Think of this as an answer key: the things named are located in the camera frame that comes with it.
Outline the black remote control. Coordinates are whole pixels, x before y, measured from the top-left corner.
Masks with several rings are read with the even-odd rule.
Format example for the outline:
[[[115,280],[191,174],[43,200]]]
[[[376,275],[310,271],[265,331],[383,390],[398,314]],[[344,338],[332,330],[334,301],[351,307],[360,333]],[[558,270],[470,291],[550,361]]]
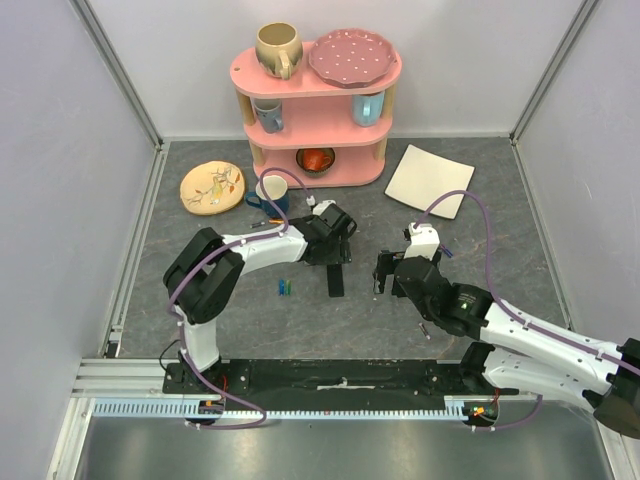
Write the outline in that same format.
[[[340,298],[345,294],[343,270],[341,264],[327,265],[327,287],[331,298]]]

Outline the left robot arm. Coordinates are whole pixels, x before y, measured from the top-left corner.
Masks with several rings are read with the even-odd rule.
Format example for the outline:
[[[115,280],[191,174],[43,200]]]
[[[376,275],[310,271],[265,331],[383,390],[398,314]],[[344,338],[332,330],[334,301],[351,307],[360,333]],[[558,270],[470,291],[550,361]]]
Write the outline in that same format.
[[[328,295],[344,295],[342,266],[351,262],[349,240],[356,221],[333,201],[281,226],[245,235],[199,230],[164,273],[169,310],[178,316],[182,353],[190,363],[185,382],[208,393],[219,382],[216,318],[241,276],[283,263],[327,269]]]

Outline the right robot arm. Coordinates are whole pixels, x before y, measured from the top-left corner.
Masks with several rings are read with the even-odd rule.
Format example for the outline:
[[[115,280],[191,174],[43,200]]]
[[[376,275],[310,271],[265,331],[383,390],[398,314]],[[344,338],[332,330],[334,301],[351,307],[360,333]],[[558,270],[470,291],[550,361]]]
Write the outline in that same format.
[[[477,394],[491,386],[555,398],[590,412],[605,427],[639,436],[639,342],[599,340],[543,321],[469,284],[451,283],[436,259],[383,250],[374,290],[408,298],[420,316],[472,343],[458,381]]]

